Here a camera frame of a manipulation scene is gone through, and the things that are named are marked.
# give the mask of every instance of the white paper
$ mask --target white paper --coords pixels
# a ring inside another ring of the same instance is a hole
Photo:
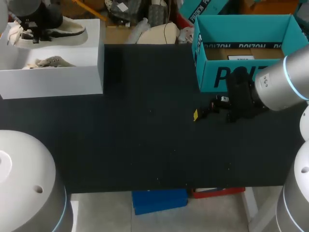
[[[72,232],[76,232],[77,226],[77,216],[78,216],[78,201],[71,201],[72,210],[73,210],[73,227]]]
[[[246,59],[254,59],[254,56],[228,56],[229,60],[246,60]]]
[[[122,12],[125,12],[126,10],[129,9],[123,2],[118,4],[117,6]]]

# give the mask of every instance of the cardboard box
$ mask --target cardboard box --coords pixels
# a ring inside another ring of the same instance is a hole
[[[179,12],[191,23],[198,15],[217,15],[228,0],[185,0]]]
[[[288,15],[294,14],[299,0],[241,0],[240,14],[243,15]]]
[[[86,27],[88,39],[78,46],[24,49],[8,43],[11,26],[0,39],[0,95],[3,99],[103,93],[104,45],[99,19],[76,20]],[[35,59],[61,56],[76,67],[22,70]]]
[[[201,15],[192,52],[201,92],[225,92],[226,77],[243,66],[255,78],[308,41],[292,15]],[[228,56],[253,56],[230,59]]]

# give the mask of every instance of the shoe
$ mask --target shoe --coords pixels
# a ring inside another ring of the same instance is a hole
[[[50,57],[47,59],[36,59],[34,64],[27,64],[23,69],[39,69],[39,68],[60,68],[60,67],[75,67],[75,65],[70,64],[65,61],[62,57]]]
[[[8,41],[14,46],[22,48],[40,48],[46,46],[77,46],[85,43],[88,39],[86,28],[73,19],[63,17],[63,23],[55,29],[46,29],[43,32],[44,38],[40,38],[39,43],[33,43],[31,30],[24,31],[18,24],[10,29]]]

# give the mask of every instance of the black table surface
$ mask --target black table surface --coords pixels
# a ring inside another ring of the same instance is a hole
[[[194,123],[214,95],[199,92],[190,45],[107,45],[104,67],[104,95],[0,101],[0,130],[43,142],[68,192],[284,183],[305,104]]]

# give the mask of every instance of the blue box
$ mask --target blue box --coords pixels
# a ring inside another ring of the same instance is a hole
[[[184,0],[179,12],[191,23],[198,15],[217,15],[228,0]]]
[[[200,91],[226,92],[225,78],[235,68],[246,67],[254,80],[259,69],[280,60],[209,60],[205,48],[225,51],[231,48],[255,48],[258,51],[280,48],[284,57],[307,44],[305,35],[292,15],[200,15],[195,22],[192,43]]]
[[[133,191],[135,215],[173,209],[187,205],[188,194],[185,189]]]

